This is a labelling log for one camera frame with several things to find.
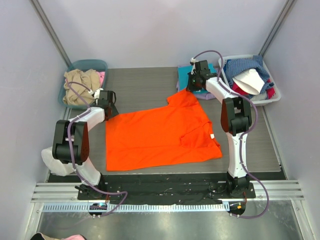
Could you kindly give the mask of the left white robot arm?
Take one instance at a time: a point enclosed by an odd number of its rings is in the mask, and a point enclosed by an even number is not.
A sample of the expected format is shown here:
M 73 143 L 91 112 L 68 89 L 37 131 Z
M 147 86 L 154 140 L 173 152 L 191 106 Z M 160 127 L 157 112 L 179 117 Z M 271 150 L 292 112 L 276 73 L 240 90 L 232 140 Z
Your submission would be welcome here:
M 116 93 L 99 89 L 95 104 L 69 120 L 59 120 L 55 125 L 52 156 L 63 165 L 70 165 L 83 185 L 89 187 L 89 194 L 100 200 L 107 192 L 103 175 L 90 160 L 89 132 L 96 125 L 119 114 L 115 103 Z

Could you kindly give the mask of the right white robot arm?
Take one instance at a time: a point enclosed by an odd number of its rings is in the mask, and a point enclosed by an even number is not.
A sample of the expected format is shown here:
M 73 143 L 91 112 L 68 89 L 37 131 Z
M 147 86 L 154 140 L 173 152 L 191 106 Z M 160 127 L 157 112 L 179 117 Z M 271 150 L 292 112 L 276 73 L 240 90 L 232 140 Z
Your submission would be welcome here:
M 246 167 L 247 131 L 252 125 L 250 103 L 232 92 L 217 73 L 212 73 L 206 60 L 190 60 L 186 89 L 194 92 L 207 90 L 221 103 L 220 125 L 227 135 L 229 167 L 226 177 L 226 193 L 233 198 L 243 198 L 249 189 L 250 177 Z

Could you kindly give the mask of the orange t shirt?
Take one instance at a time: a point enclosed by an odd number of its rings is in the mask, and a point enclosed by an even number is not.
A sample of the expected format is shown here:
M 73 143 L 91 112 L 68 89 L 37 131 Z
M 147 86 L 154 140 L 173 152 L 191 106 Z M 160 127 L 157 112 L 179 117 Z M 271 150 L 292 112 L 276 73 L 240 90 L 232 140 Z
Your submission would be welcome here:
M 119 114 L 105 124 L 106 170 L 201 163 L 222 158 L 213 123 L 193 93 L 181 90 L 163 107 Z

